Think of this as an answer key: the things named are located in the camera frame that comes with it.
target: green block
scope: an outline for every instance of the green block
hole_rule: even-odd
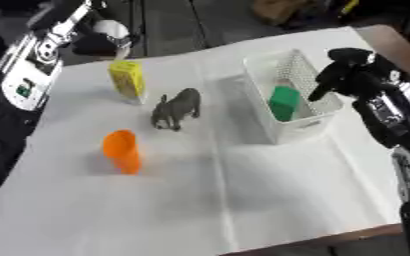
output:
[[[278,121],[287,122],[297,109],[300,93],[290,87],[277,86],[269,100],[269,107]]]

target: toy rhino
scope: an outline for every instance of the toy rhino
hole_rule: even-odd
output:
[[[181,91],[175,98],[167,101],[168,97],[163,95],[161,102],[157,105],[152,113],[152,125],[157,129],[171,129],[180,131],[180,121],[187,114],[198,118],[200,116],[200,94],[193,88],[187,88]]]

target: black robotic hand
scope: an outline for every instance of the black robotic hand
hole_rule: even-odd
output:
[[[410,75],[363,49],[333,49],[328,56],[334,62],[318,75],[319,85],[309,100],[317,101],[330,91],[355,98],[354,109],[379,143],[410,151]]]

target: white basket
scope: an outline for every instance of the white basket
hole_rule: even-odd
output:
[[[246,93],[274,144],[321,133],[343,107],[343,103],[332,93],[317,102],[307,100],[317,86],[317,71],[298,50],[248,57],[244,59],[244,66],[248,78]],[[300,92],[300,103],[289,122],[277,121],[268,105],[278,85],[287,85]]]

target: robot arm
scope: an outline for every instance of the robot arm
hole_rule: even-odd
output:
[[[49,92],[62,71],[61,47],[71,43],[83,19],[104,8],[102,0],[69,0],[48,9],[13,43],[0,61],[0,186],[26,146],[26,138],[37,126]],[[130,37],[95,38],[130,47]]]
[[[344,48],[329,52],[334,61],[316,81],[310,101],[330,91],[353,97],[370,134],[393,148],[392,160],[403,205],[402,224],[410,248],[410,75],[370,51]]]

